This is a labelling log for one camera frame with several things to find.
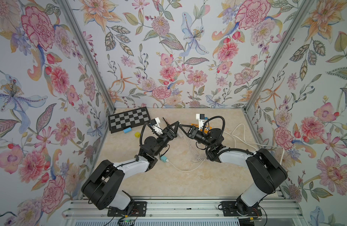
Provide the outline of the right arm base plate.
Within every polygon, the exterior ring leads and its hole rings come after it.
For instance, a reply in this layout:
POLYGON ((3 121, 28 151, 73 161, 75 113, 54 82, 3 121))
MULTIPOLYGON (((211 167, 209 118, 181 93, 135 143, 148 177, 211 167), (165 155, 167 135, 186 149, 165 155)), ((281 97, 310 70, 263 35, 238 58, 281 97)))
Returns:
POLYGON ((259 206, 247 207, 245 204, 236 201, 222 201, 218 205, 225 217, 261 217, 262 211, 259 206))

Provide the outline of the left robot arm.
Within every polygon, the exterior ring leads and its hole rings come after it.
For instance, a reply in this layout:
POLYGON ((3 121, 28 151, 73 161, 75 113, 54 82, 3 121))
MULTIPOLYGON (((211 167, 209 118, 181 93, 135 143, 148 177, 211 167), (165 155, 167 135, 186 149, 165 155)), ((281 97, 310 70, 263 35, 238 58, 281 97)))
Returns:
POLYGON ((134 198, 119 189, 122 181, 151 170, 156 165, 159 154, 177 137, 179 125, 176 121, 161 129, 159 134, 154 126, 146 122, 139 138, 139 152, 132 160, 121 163, 104 160, 85 181, 81 192, 88 198, 88 203, 99 210, 112 207, 131 211, 134 198))

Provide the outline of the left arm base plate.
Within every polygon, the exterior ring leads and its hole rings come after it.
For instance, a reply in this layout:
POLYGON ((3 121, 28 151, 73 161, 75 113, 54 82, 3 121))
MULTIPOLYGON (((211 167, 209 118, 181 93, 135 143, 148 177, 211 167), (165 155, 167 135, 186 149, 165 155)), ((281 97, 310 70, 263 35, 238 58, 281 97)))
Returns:
POLYGON ((109 207, 107 216, 108 217, 145 217, 147 211, 147 202, 133 201, 128 206, 120 210, 116 207, 109 207))

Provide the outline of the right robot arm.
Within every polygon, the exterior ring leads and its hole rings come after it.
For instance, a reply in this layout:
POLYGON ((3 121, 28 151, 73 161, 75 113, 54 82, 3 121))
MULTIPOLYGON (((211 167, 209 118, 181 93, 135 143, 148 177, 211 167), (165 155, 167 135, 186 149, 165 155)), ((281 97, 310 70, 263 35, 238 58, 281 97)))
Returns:
POLYGON ((222 116, 204 120, 202 127, 180 124, 186 137, 205 146, 206 158, 211 162, 230 163, 249 169, 253 183, 233 204, 239 216, 248 216, 260 202, 288 178, 286 170, 265 148, 256 152, 224 146, 226 121, 222 116))

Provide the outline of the teal USB charger block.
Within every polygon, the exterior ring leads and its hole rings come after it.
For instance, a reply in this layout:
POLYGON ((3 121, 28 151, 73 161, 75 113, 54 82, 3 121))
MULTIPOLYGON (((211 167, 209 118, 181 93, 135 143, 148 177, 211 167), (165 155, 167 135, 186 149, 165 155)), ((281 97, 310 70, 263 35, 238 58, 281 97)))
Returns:
POLYGON ((160 157, 160 160, 161 160, 162 162, 164 162, 164 163, 168 163, 168 162, 169 162, 169 160, 168 160, 164 155, 162 155, 162 156, 160 157))

